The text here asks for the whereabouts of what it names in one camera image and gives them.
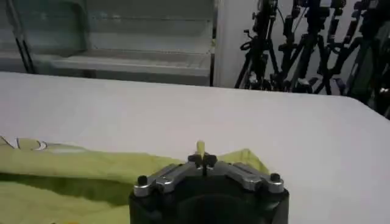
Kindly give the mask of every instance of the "tripod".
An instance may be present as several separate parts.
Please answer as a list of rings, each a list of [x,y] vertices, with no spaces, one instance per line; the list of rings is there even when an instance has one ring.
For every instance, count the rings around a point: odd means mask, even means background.
[[[300,56],[297,69],[291,80],[290,91],[294,93],[313,93],[311,88],[312,83],[306,80],[307,69],[309,66],[311,54],[314,48],[318,46],[320,52],[321,61],[327,61],[328,54],[325,51],[324,37],[319,33],[325,28],[325,21],[330,15],[329,8],[321,7],[320,2],[310,5],[309,11],[306,15],[308,20],[308,33],[303,35],[301,41],[294,54]]]
[[[382,10],[381,8],[385,7],[385,5],[383,3],[381,5],[375,5],[373,4],[373,2],[377,3],[377,0],[362,0],[360,2],[357,2],[354,6],[355,11],[352,14],[352,17],[355,18],[355,20],[353,20],[350,23],[344,41],[342,43],[330,42],[330,44],[328,45],[326,49],[327,57],[321,58],[321,65],[318,72],[323,76],[323,79],[321,84],[314,91],[314,93],[319,94],[321,90],[325,87],[327,94],[331,95],[332,92],[330,88],[330,80],[333,78],[334,75],[341,73],[341,69],[345,61],[349,58],[351,53],[360,46],[358,56],[356,57],[347,84],[344,84],[344,82],[340,78],[334,80],[336,81],[336,84],[339,88],[341,95],[352,96],[354,98],[359,99],[362,102],[368,101],[370,97],[369,93],[372,91],[372,88],[370,87],[369,83],[371,82],[372,78],[374,77],[374,74],[376,73],[376,70],[378,69],[377,61],[379,57],[380,41],[376,39],[376,35],[380,27],[386,21],[383,16],[385,15],[385,13],[381,12]],[[366,10],[364,14],[363,24],[360,28],[360,32],[362,33],[363,37],[355,38],[352,44],[349,47],[346,47],[347,44],[350,44],[351,39],[353,38],[356,32],[356,28],[362,16],[363,10]],[[361,70],[363,67],[363,63],[366,59],[366,55],[369,51],[372,52],[373,73],[369,77],[362,77]],[[325,65],[327,65],[328,63],[329,55],[331,52],[338,54],[338,57],[335,66],[332,69],[328,69],[327,66]],[[315,83],[317,81],[316,79],[317,78],[313,78],[311,80],[312,83]],[[354,89],[357,87],[356,84],[362,86],[360,87],[360,89],[366,88],[367,91],[365,91],[365,93],[363,94],[354,94],[353,93]]]
[[[374,88],[374,103],[378,113],[390,119],[390,38],[383,44]]]
[[[265,51],[269,51],[274,71],[278,73],[274,45],[271,39],[272,29],[276,20],[277,1],[263,1],[260,7],[260,11],[257,14],[253,14],[253,19],[255,19],[253,31],[256,35],[251,37],[249,30],[244,31],[247,33],[250,41],[244,43],[240,49],[242,51],[249,51],[245,55],[244,65],[236,81],[236,89],[240,88],[244,81],[243,87],[245,89],[271,90],[270,82],[264,79],[268,63],[268,55],[264,53]],[[252,72],[256,75],[256,80],[254,81],[250,80]]]

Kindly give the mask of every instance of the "white tabletop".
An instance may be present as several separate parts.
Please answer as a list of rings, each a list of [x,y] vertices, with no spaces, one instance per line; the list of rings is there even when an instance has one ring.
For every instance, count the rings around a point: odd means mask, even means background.
[[[290,223],[390,223],[390,122],[353,99],[0,72],[0,135],[184,159],[245,147]]]

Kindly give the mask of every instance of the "green cloth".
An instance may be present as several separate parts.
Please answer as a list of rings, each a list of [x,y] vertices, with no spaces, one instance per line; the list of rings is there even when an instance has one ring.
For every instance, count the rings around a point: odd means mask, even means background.
[[[94,152],[33,139],[15,142],[0,137],[1,224],[129,223],[127,199],[137,177],[183,163],[146,153]],[[204,153],[203,142],[197,151]],[[248,149],[218,159],[268,173]]]

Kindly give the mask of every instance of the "display shelf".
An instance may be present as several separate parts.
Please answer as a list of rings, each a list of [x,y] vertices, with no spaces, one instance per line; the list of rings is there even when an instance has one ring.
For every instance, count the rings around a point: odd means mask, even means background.
[[[52,60],[55,68],[97,71],[209,76],[210,54],[177,54],[140,51],[85,51]]]

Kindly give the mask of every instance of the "metal clamp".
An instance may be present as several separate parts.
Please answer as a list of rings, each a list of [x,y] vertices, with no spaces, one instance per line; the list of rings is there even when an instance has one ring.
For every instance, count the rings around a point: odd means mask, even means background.
[[[167,194],[174,191],[176,185],[185,177],[201,175],[227,176],[237,181],[244,189],[253,192],[264,184],[270,193],[277,194],[285,190],[284,181],[277,173],[266,175],[243,163],[229,164],[217,161],[213,166],[204,167],[189,161],[181,165],[168,165],[149,177],[140,176],[138,183],[134,185],[134,194],[137,197],[146,197],[155,189]]]
[[[197,168],[194,162],[182,165],[171,164],[149,177],[138,177],[138,183],[134,185],[134,194],[137,197],[146,197],[154,189],[158,189],[164,194],[170,193],[185,177],[199,173],[202,173],[202,169],[201,167]]]

